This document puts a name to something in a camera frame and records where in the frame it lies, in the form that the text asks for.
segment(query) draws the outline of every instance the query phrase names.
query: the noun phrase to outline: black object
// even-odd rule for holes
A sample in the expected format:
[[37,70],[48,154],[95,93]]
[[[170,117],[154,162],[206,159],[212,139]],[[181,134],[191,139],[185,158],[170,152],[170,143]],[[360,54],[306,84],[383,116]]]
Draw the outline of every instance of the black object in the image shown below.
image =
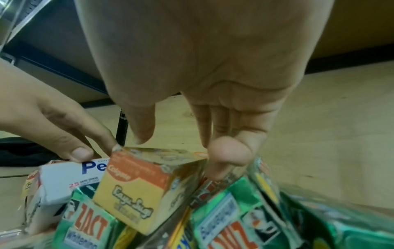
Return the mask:
[[128,128],[128,121],[126,116],[122,111],[120,111],[119,122],[118,122],[118,129],[116,130],[116,141],[119,145],[124,146],[126,142],[126,135],[127,135],[127,128]]
[[37,167],[55,159],[61,158],[22,137],[0,139],[0,167]]

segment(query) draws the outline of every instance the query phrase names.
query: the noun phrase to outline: yellow box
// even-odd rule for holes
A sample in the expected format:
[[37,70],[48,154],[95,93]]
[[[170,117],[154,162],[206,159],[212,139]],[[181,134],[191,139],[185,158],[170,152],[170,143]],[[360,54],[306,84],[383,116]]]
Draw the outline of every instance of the yellow box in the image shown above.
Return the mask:
[[205,158],[185,150],[119,148],[93,201],[148,235],[196,190]]

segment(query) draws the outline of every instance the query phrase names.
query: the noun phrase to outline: hand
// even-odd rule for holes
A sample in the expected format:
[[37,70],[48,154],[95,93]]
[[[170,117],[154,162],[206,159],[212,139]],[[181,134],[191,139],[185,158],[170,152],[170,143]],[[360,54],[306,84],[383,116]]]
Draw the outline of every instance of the hand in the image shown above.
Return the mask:
[[0,130],[75,162],[97,156],[85,136],[111,154],[115,138],[78,103],[2,59],[0,75]]
[[208,148],[206,174],[213,179],[256,156],[301,81],[333,4],[75,2],[108,92],[125,112],[137,142],[153,134],[155,103],[181,91]]

